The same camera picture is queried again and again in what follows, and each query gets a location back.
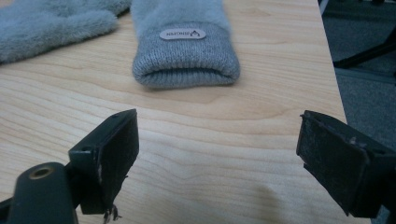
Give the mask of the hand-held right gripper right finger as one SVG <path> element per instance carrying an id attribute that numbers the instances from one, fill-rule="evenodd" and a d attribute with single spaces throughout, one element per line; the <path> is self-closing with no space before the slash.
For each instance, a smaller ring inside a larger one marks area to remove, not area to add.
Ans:
<path id="1" fill-rule="evenodd" d="M 306 110 L 296 148 L 304 168 L 347 215 L 396 218 L 396 151 L 331 116 Z"/>

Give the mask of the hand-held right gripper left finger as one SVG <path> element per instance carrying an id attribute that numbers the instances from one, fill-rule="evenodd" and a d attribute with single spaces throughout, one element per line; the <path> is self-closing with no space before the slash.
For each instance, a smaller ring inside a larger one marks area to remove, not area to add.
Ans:
<path id="1" fill-rule="evenodd" d="M 73 204 L 85 215 L 109 215 L 139 153 L 137 112 L 104 120 L 68 151 Z"/>

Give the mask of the grey glove with label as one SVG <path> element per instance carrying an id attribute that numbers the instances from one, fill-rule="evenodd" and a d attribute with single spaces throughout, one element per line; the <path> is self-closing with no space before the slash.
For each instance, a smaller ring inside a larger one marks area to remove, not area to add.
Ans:
<path id="1" fill-rule="evenodd" d="M 150 88 L 228 85 L 240 66 L 222 0 L 133 0 L 135 80 Z"/>

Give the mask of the black metal stand leg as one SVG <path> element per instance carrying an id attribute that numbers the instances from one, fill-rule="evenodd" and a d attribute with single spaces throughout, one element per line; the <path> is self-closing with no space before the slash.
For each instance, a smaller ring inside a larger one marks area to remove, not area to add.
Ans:
<path id="1" fill-rule="evenodd" d="M 368 62 L 374 58 L 386 55 L 396 50 L 396 26 L 393 28 L 387 39 L 382 43 L 353 56 L 333 63 L 335 68 L 348 69 L 358 64 Z"/>

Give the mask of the grey fuzzy glove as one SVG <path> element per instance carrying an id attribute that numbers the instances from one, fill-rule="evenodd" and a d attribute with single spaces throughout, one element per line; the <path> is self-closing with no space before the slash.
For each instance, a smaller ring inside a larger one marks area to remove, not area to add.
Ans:
<path id="1" fill-rule="evenodd" d="M 0 64 L 105 35 L 132 0 L 14 0 L 0 7 Z"/>

